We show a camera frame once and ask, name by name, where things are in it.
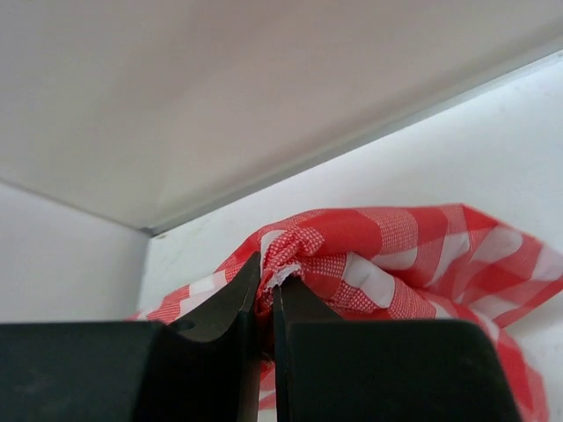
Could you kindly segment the red white checkered cloth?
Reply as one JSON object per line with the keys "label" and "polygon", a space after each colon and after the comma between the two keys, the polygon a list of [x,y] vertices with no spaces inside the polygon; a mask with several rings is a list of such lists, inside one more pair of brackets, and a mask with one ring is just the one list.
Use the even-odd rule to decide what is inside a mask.
{"label": "red white checkered cloth", "polygon": [[506,331],[562,289],[562,256],[549,244],[463,204],[311,210],[258,229],[214,273],[136,318],[177,320],[254,253],[261,323],[291,275],[347,319],[468,320],[492,340],[523,419],[550,417],[542,374]]}

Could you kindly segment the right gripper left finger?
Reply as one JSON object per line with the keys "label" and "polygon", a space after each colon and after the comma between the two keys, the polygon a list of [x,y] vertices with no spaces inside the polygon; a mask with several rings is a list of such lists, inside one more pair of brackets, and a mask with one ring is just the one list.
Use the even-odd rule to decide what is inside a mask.
{"label": "right gripper left finger", "polygon": [[260,347],[254,313],[260,284],[255,252],[231,282],[170,324],[186,340],[174,381],[174,412],[182,421],[255,421]]}

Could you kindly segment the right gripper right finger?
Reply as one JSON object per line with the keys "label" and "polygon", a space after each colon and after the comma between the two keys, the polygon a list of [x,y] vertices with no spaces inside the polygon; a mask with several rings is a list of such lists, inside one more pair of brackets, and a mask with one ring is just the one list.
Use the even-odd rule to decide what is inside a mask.
{"label": "right gripper right finger", "polygon": [[277,419],[319,420],[326,400],[315,393],[330,366],[322,340],[341,317],[295,276],[274,289],[273,316]]}

